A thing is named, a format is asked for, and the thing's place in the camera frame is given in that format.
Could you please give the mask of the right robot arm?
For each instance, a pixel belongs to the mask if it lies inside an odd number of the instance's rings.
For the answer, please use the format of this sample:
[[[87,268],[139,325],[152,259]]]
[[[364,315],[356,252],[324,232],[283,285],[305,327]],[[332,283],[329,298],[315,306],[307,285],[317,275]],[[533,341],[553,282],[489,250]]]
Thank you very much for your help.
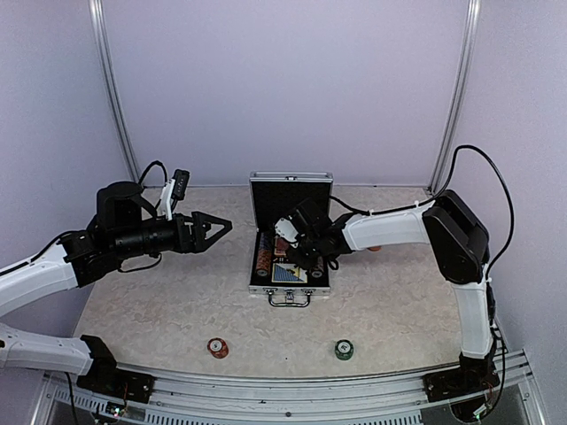
[[[475,213],[448,186],[412,205],[374,211],[349,207],[336,220],[308,198],[275,224],[289,248],[288,258],[302,268],[319,259],[332,266],[338,257],[387,245],[428,244],[439,272],[450,282],[461,324],[461,363],[453,384],[471,393],[487,376],[496,343],[495,301],[490,273],[489,233]]]

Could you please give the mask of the blue playing card deck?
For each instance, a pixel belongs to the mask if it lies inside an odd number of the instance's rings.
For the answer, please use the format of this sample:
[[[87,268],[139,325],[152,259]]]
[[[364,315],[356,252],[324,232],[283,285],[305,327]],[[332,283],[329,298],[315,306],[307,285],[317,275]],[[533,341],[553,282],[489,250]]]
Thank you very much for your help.
[[[288,263],[274,263],[272,267],[274,283],[307,283],[307,271]]]

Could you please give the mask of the aluminium poker case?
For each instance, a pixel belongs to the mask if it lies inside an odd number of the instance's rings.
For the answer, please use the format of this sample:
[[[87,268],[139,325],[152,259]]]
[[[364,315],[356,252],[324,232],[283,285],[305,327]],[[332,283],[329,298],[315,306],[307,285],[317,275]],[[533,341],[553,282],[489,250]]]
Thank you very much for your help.
[[[256,236],[249,292],[275,308],[306,308],[330,293],[329,267],[299,244],[315,236],[330,209],[329,172],[250,174]]]

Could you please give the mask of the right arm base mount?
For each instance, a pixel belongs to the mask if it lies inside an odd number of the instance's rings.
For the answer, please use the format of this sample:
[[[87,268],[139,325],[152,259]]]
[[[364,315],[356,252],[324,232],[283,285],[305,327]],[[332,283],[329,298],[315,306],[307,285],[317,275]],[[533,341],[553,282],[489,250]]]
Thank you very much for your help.
[[[423,377],[423,386],[430,403],[466,396],[498,386],[501,381],[493,362],[495,351],[482,359],[459,356],[458,367],[432,372]]]

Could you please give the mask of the red playing card deck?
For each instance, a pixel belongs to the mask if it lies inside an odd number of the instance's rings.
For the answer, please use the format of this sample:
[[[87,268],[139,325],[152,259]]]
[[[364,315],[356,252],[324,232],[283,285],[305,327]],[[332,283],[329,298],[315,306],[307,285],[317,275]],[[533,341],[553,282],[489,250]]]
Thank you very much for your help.
[[[274,255],[278,259],[283,259],[287,257],[287,251],[290,248],[290,244],[284,240],[282,237],[277,236],[274,242]]]

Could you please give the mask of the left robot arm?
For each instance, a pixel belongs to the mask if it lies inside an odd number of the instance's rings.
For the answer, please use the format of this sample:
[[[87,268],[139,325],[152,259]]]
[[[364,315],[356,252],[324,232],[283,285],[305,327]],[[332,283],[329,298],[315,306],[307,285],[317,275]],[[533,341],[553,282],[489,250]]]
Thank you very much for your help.
[[[86,287],[121,270],[127,259],[162,253],[201,253],[227,235],[229,220],[203,212],[172,219],[140,220],[122,228],[96,223],[82,231],[58,236],[48,248],[1,271],[1,314],[6,315],[41,298]],[[98,337],[64,338],[1,327],[2,367],[51,370],[88,375],[101,391],[113,394],[124,375]]]

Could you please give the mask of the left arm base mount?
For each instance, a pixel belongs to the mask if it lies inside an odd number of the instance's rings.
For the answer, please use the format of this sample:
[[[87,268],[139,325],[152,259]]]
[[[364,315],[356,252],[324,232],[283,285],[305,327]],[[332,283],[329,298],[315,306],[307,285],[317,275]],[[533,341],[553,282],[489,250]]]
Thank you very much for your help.
[[[89,348],[92,364],[84,375],[79,375],[76,384],[113,398],[148,404],[154,387],[152,375],[118,368],[109,348],[97,336],[81,336]]]

